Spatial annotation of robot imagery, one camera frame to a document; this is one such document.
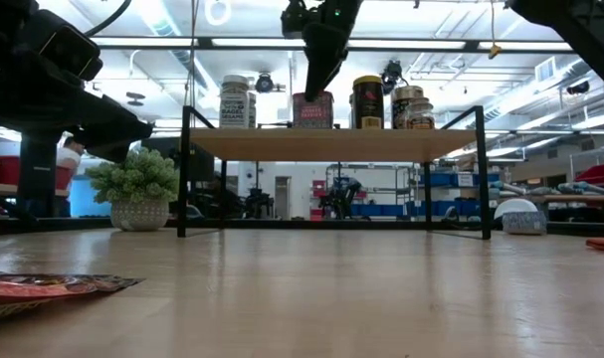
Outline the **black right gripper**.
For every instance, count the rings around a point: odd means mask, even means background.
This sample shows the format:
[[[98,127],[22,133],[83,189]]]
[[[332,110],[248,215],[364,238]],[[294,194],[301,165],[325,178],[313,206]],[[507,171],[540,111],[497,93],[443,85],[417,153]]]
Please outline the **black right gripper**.
[[[341,62],[347,57],[349,35],[329,25],[310,23],[303,28],[304,53],[311,62]],[[309,64],[304,98],[314,101],[325,89],[331,69],[324,64]]]

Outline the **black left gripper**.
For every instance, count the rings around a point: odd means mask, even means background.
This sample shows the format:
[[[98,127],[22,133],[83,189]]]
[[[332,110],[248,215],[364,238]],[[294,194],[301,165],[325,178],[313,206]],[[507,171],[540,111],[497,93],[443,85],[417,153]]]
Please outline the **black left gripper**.
[[[0,0],[0,126],[71,132],[98,158],[122,162],[152,125],[103,95],[83,94],[83,33],[36,1]]]

